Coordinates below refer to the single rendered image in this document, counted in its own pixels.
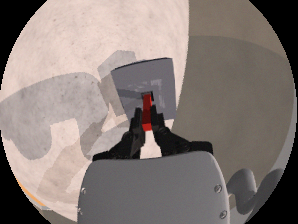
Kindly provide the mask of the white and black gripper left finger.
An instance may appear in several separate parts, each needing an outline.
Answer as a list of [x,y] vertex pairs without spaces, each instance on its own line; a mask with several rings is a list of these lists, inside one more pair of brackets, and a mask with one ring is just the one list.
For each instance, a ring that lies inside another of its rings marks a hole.
[[131,118],[129,131],[123,134],[121,141],[109,151],[95,154],[92,162],[99,159],[140,159],[141,147],[146,144],[146,132],[142,126],[142,115],[142,108],[136,108],[134,120]]

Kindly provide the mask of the red rectangular bar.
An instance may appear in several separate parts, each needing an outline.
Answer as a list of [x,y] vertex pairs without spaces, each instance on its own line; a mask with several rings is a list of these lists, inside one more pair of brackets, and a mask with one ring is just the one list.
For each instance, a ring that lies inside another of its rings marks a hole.
[[143,100],[143,115],[142,115],[142,126],[144,131],[151,131],[151,114],[150,114],[151,96],[150,94],[144,95]]

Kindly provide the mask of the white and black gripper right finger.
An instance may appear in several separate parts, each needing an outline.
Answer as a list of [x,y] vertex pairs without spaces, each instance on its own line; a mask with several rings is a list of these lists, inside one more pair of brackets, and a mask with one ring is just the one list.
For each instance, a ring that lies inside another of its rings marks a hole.
[[151,127],[156,144],[161,150],[161,156],[175,155],[191,151],[207,151],[213,155],[213,147],[207,141],[192,141],[171,133],[165,126],[163,113],[157,114],[156,105],[150,106]]

